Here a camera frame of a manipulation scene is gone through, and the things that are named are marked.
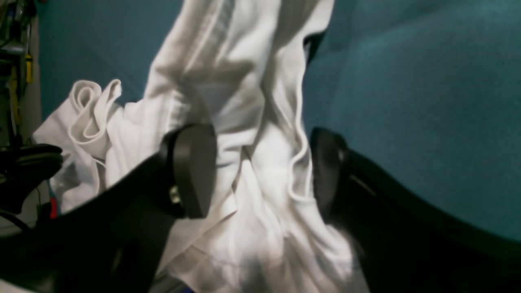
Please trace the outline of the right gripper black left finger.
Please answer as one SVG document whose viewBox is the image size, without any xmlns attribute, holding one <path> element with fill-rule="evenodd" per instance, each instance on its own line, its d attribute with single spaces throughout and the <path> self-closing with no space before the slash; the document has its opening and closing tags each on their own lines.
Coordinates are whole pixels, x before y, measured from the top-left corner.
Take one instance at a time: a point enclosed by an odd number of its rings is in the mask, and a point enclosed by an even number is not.
<svg viewBox="0 0 521 293">
<path fill-rule="evenodd" d="M 208 215 L 216 154 L 211 125 L 167 133 L 95 199 L 2 238 L 1 280 L 37 293 L 147 293 L 175 221 Z"/>
</svg>

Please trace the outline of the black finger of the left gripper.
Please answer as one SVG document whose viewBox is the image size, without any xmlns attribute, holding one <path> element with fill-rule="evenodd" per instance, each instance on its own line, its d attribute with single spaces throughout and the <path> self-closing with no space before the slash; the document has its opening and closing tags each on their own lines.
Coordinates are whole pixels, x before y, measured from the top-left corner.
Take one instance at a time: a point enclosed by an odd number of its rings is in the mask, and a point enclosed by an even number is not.
<svg viewBox="0 0 521 293">
<path fill-rule="evenodd" d="M 0 152 L 0 208 L 20 214 L 24 201 L 42 181 L 50 179 L 63 164 L 63 150 L 50 144 L 2 147 Z"/>
</svg>

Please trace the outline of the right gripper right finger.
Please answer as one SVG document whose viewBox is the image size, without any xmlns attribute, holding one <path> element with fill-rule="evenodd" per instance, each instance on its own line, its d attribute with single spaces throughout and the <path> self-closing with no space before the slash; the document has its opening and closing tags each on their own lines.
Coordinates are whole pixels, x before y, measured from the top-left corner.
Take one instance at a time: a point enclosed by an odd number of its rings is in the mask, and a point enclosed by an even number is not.
<svg viewBox="0 0 521 293">
<path fill-rule="evenodd" d="M 414 195 L 337 133 L 310 138 L 322 219 L 346 231 L 372 293 L 519 293 L 520 243 Z"/>
</svg>

